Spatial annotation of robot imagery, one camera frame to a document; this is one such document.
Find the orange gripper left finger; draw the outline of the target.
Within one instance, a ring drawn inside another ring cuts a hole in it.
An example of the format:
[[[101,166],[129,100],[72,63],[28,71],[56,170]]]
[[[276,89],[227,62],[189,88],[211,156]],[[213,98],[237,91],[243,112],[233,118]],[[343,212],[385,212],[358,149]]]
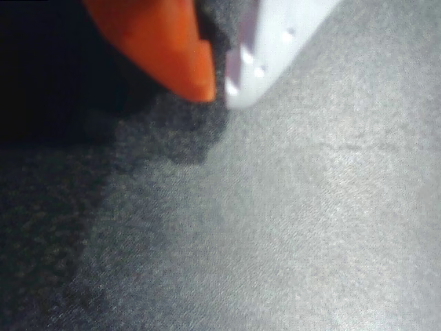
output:
[[[83,4],[104,38],[162,86],[191,102],[215,99],[212,49],[200,37],[193,1]]]

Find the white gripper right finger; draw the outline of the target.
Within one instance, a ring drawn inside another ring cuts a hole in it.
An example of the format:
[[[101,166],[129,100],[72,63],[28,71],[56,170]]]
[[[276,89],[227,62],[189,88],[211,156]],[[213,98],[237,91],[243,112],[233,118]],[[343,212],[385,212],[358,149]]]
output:
[[[226,54],[225,104],[254,105],[291,65],[339,0],[250,1],[239,21],[236,47]]]

